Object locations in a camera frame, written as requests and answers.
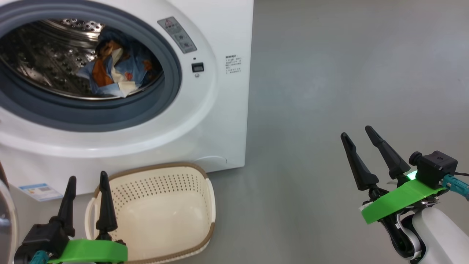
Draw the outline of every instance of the gray warning sticker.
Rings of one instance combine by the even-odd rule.
[[[241,57],[238,55],[225,56],[226,74],[237,73],[241,71]]]
[[[182,53],[185,54],[197,50],[194,42],[192,42],[189,35],[173,16],[158,20],[158,24],[174,39]]]

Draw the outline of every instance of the washing machine door opening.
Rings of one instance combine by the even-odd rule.
[[[152,26],[113,7],[18,1],[0,7],[0,107],[67,131],[142,124],[175,99],[181,68]]]

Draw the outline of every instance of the green light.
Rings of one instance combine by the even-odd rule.
[[[413,172],[407,174],[407,178],[409,178],[410,180],[413,180],[413,179],[415,179],[416,175],[417,175],[417,171],[413,171]]]

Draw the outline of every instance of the blue and white sticker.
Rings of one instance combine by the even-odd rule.
[[[20,186],[20,189],[27,195],[40,202],[59,199],[63,197],[63,195],[61,195],[59,192],[57,192],[45,183]]]

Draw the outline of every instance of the basket handle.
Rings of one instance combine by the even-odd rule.
[[[215,223],[215,218],[217,216],[217,211],[216,211],[216,206],[215,206],[215,193],[213,191],[213,186],[212,186],[212,182],[206,178],[205,179],[207,181],[207,185],[208,185],[208,191],[210,193],[210,200],[211,200],[211,205],[212,205],[212,223]]]
[[[88,203],[88,206],[86,206],[86,211],[85,211],[85,234],[86,234],[86,239],[93,240],[94,237],[92,236],[93,230],[91,229],[90,222],[91,222],[91,210],[94,205],[94,200],[96,198],[91,198],[90,202]]]

